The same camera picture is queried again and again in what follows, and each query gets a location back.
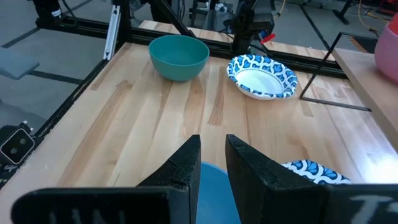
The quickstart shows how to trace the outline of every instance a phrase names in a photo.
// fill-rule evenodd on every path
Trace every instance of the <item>wood grain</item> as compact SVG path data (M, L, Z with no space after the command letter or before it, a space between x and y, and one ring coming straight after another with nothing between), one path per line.
M398 150L398 86L381 75L373 54L336 49L333 55Z
M176 32L169 24L143 25ZM0 217L9 217L12 203L35 189L135 186L192 134L201 136L202 160L222 169L231 133L277 162L311 159L353 182L398 182L389 174L398 169L398 155L371 113L299 100L310 76L301 72L291 98L246 97L226 77L227 64L209 58L198 77L174 83L154 70L147 46L125 44L0 190ZM317 77L307 95L361 103L349 82L334 78Z

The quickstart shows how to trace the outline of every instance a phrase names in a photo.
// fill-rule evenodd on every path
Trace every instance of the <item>concrete floor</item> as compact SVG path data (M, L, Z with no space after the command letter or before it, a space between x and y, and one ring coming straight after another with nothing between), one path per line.
M83 2L86 4L74 11L80 18L96 21L109 21L110 3L102 0L67 0L70 7ZM277 1L277 11L282 2ZM188 8L192 0L186 0L184 23L188 24ZM305 7L320 30L325 40L331 44L340 31L347 31L360 35L374 36L367 28L359 23L358 15L346 14L351 24L342 24L329 10ZM140 20L152 19L148 5L134 13ZM0 45L35 28L36 11L32 1L0 0ZM204 20L204 16L197 17L197 24ZM363 21L382 31L385 23L370 17L363 17ZM325 49L317 34L305 18L298 5L286 4L282 16L276 19L274 33L276 42L301 45L315 49ZM52 30L39 30L28 38L18 42L10 49L22 54L30 55L40 62L38 71L54 73L67 77L84 79L103 56L104 39L67 34ZM348 41L342 40L338 47L356 50ZM11 80L0 77L0 99L3 104L20 108L34 116L34 128L38 129L55 110L63 103L77 85L63 83L44 78L25 76L21 80ZM20 113L15 116L2 116L0 127L5 124L19 124L23 118Z

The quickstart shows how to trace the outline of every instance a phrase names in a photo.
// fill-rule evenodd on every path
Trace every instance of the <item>blue patterned plate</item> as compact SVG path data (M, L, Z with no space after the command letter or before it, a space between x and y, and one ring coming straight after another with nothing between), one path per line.
M234 57L226 72L244 94L259 100L291 97L297 86L293 71L260 55Z

